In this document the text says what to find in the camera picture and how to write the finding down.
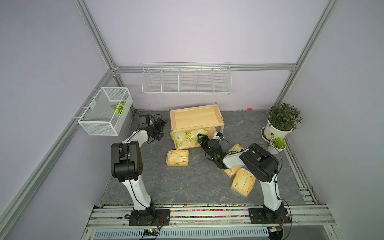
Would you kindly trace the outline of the green tissue pack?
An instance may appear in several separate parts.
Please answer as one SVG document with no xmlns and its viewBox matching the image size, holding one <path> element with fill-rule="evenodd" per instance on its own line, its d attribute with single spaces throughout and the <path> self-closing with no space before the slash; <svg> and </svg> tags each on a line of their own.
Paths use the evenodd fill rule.
<svg viewBox="0 0 384 240">
<path fill-rule="evenodd" d="M 187 136 L 190 138 L 192 142 L 194 142 L 196 145 L 198 144 L 198 135 L 208 135 L 209 132 L 205 129 L 197 129 L 197 130 L 191 130 L 187 133 Z"/>
<path fill-rule="evenodd" d="M 176 149 L 182 149 L 190 143 L 190 138 L 185 132 L 174 133 Z"/>
<path fill-rule="evenodd" d="M 240 144 L 235 144 L 234 147 L 229 150 L 229 154 L 235 154 L 237 152 L 241 152 L 242 150 L 244 150 L 244 148 Z"/>
</svg>

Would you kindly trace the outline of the wooden two-tier shelf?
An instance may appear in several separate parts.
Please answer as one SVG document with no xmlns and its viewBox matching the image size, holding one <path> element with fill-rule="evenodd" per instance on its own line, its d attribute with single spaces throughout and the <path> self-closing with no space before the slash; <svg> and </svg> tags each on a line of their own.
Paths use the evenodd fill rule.
<svg viewBox="0 0 384 240">
<path fill-rule="evenodd" d="M 176 150 L 186 150 L 198 147 L 198 143 L 192 140 L 187 134 L 191 131 L 204 129 L 210 139 L 213 138 L 217 128 L 224 131 L 225 121 L 217 104 L 185 108 L 170 111 L 171 117 L 171 138 L 174 141 Z M 181 142 L 176 136 L 181 136 L 187 141 Z"/>
</svg>

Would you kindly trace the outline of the orange tissue pack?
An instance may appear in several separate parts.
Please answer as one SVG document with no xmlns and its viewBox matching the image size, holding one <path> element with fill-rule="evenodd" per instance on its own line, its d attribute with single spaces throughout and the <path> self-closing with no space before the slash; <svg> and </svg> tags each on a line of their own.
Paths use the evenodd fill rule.
<svg viewBox="0 0 384 240">
<path fill-rule="evenodd" d="M 248 170 L 240 168 L 233 179 L 231 189 L 244 197 L 248 197 L 256 182 L 255 176 Z"/>
<path fill-rule="evenodd" d="M 166 164 L 168 167 L 186 167 L 189 164 L 190 153 L 188 150 L 168 151 Z"/>
<path fill-rule="evenodd" d="M 228 176 L 228 177 L 233 177 L 239 169 L 241 169 L 243 166 L 234 166 L 232 168 L 223 170 L 223 172 Z"/>
</svg>

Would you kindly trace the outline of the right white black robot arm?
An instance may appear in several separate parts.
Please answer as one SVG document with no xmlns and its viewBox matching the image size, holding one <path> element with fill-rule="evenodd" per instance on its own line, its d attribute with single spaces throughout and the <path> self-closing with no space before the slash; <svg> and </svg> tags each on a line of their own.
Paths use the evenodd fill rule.
<svg viewBox="0 0 384 240">
<path fill-rule="evenodd" d="M 279 161 L 267 150 L 253 143 L 243 150 L 226 153 L 220 144 L 225 140 L 221 136 L 210 139 L 207 135 L 198 134 L 197 140 L 208 155 L 207 158 L 218 168 L 227 170 L 243 165 L 260 182 L 264 197 L 264 216 L 269 221 L 277 219 L 283 213 L 285 206 L 277 183 Z"/>
</svg>

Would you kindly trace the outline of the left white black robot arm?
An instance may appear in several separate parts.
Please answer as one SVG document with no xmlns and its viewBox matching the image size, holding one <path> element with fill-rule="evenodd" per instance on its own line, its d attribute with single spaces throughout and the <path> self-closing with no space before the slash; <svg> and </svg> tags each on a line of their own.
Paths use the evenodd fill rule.
<svg viewBox="0 0 384 240">
<path fill-rule="evenodd" d="M 144 143 L 160 141 L 164 136 L 164 127 L 167 121 L 162 115 L 140 115 L 136 130 L 122 142 L 111 146 L 111 172 L 112 177 L 121 182 L 129 191 L 134 203 L 131 217 L 154 218 L 156 210 L 150 195 L 145 189 L 142 178 L 144 163 L 141 146 Z"/>
</svg>

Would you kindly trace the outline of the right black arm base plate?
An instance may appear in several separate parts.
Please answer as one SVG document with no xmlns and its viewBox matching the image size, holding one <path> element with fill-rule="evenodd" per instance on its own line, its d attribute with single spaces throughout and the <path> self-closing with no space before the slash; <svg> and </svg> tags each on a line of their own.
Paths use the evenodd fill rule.
<svg viewBox="0 0 384 240">
<path fill-rule="evenodd" d="M 251 224 L 275 224 L 283 225 L 292 222 L 289 212 L 286 208 L 280 207 L 276 211 L 268 208 L 249 208 L 249 217 Z"/>
</svg>

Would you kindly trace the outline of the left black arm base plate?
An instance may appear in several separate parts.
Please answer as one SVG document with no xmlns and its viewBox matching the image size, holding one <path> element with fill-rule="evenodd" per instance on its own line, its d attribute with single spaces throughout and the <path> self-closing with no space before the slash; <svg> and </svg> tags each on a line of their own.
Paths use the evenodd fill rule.
<svg viewBox="0 0 384 240">
<path fill-rule="evenodd" d="M 130 216 L 129 226 L 168 226 L 171 211 L 169 209 L 133 210 Z"/>
</svg>

